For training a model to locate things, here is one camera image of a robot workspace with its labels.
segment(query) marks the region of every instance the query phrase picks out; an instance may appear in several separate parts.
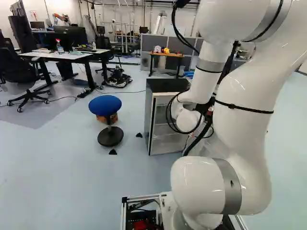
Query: black desk leg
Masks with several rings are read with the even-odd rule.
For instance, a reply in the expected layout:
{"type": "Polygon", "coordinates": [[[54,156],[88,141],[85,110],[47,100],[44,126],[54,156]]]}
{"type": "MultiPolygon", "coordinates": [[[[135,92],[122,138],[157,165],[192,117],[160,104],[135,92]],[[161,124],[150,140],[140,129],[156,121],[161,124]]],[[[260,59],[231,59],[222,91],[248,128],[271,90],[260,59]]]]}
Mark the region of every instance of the black desk leg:
{"type": "Polygon", "coordinates": [[[86,72],[86,76],[87,76],[88,86],[91,88],[91,90],[94,90],[95,89],[95,83],[94,83],[94,79],[93,79],[93,76],[92,76],[90,63],[88,61],[86,61],[84,63],[84,66],[85,66],[85,72],[86,72]]]}
{"type": "Polygon", "coordinates": [[[42,89],[47,88],[48,86],[51,86],[51,85],[59,82],[58,80],[51,80],[50,75],[48,73],[48,69],[47,69],[46,64],[43,60],[39,60],[39,65],[40,65],[40,68],[42,69],[42,72],[44,74],[46,84],[34,89],[34,91],[40,91],[42,89]]]}
{"type": "Polygon", "coordinates": [[[148,77],[150,77],[153,74],[153,55],[150,55],[150,72],[148,77]]]}
{"type": "Polygon", "coordinates": [[[102,73],[104,75],[104,80],[105,80],[105,82],[108,82],[106,60],[102,59],[101,64],[102,64],[102,73]]]}
{"type": "Polygon", "coordinates": [[[180,70],[180,65],[181,65],[181,58],[178,57],[178,67],[177,67],[177,74],[176,74],[176,78],[179,78],[179,70],[180,70]]]}

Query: gray carpet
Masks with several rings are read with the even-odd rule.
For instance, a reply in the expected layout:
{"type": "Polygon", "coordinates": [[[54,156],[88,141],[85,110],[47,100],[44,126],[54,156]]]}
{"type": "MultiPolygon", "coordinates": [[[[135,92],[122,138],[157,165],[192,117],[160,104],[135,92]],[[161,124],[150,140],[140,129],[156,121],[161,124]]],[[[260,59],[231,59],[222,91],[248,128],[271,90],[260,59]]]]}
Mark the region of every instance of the gray carpet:
{"type": "MultiPolygon", "coordinates": [[[[43,83],[43,81],[38,82],[34,88],[43,83]]],[[[48,96],[47,94],[42,94],[41,96],[48,97],[51,101],[65,96],[77,96],[82,91],[82,88],[58,83],[52,86],[50,90],[52,92],[51,96],[48,96]]],[[[11,95],[6,92],[0,92],[0,105],[6,105],[9,99],[13,99],[18,96],[19,95],[11,95]]],[[[64,110],[68,109],[74,102],[75,98],[73,97],[63,98],[58,101],[50,102],[50,104],[44,104],[44,102],[29,102],[23,107],[24,111],[22,113],[17,112],[17,104],[13,105],[12,107],[0,107],[0,120],[37,129],[46,124],[48,121],[52,120],[64,110]]]]}

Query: keyboard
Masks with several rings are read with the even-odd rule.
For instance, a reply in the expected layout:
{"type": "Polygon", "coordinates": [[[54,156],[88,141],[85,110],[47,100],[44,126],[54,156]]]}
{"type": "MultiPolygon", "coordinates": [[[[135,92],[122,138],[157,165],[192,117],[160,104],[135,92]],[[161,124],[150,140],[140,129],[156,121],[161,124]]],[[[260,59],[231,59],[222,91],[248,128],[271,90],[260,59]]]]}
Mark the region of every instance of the keyboard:
{"type": "Polygon", "coordinates": [[[47,50],[47,49],[36,49],[36,50],[32,50],[33,52],[38,52],[38,53],[45,53],[45,54],[50,54],[52,53],[51,50],[47,50]]]}
{"type": "Polygon", "coordinates": [[[86,51],[86,52],[93,52],[93,53],[97,52],[97,50],[87,49],[87,48],[76,48],[76,50],[78,50],[78,51],[86,51]]]}

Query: blue seat cushion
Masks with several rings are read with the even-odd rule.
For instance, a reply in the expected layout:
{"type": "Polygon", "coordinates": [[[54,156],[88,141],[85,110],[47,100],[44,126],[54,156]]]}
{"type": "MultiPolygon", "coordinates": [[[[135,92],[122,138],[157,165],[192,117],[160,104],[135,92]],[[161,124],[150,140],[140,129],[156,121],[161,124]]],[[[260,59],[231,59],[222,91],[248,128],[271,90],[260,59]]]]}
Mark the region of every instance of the blue seat cushion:
{"type": "Polygon", "coordinates": [[[111,116],[121,108],[121,100],[112,95],[103,95],[92,99],[88,108],[95,115],[111,116]]]}

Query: stool base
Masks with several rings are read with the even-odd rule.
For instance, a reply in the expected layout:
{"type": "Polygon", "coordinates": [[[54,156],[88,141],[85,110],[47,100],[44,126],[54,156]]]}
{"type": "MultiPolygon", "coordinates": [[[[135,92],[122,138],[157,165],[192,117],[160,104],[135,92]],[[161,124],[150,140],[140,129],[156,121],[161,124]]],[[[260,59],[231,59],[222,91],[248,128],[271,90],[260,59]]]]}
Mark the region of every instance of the stool base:
{"type": "Polygon", "coordinates": [[[108,128],[102,130],[97,137],[99,144],[112,147],[118,145],[124,137],[124,132],[121,128],[112,126],[111,130],[109,131],[108,128]]]}

